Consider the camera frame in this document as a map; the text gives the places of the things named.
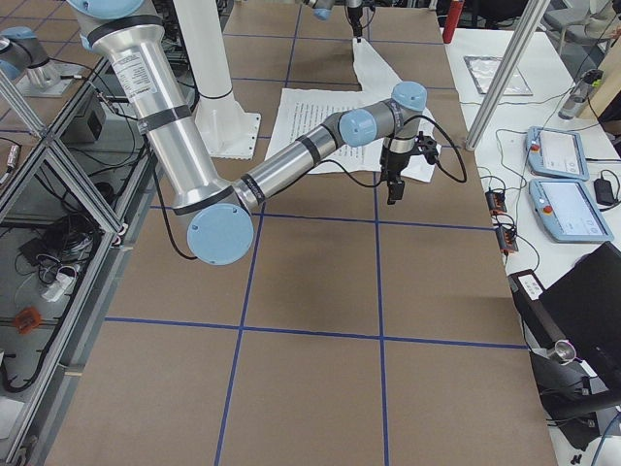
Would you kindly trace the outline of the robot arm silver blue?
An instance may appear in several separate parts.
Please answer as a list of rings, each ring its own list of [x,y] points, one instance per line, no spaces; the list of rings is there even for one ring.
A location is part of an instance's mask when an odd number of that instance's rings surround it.
[[[302,0],[301,3],[313,10],[316,18],[327,20],[336,5],[335,0]],[[353,38],[360,42],[363,37],[363,25],[361,23],[363,15],[362,0],[344,1],[345,18],[352,30]]]
[[[212,1],[179,1],[175,10],[190,64],[201,88],[191,109],[162,46],[164,26],[149,1],[75,1],[72,9],[83,45],[107,58],[176,193],[174,211],[186,218],[193,255],[211,265],[241,259],[253,241],[251,211],[328,161],[342,147],[382,141],[385,153],[420,152],[418,128],[427,104],[426,88],[397,82],[391,95],[327,116],[235,181],[221,178],[212,150],[246,138],[256,118],[232,93],[217,8]]]

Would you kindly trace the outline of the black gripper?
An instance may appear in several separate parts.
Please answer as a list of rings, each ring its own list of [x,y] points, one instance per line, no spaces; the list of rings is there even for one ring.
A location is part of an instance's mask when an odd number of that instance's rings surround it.
[[[352,28],[353,37],[356,40],[361,39],[361,30],[363,29],[361,19],[363,15],[363,6],[348,6],[347,7],[347,18],[348,22]]]
[[[387,184],[387,205],[403,199],[405,183],[401,174],[409,165],[407,153],[383,150],[380,156],[380,180]]]

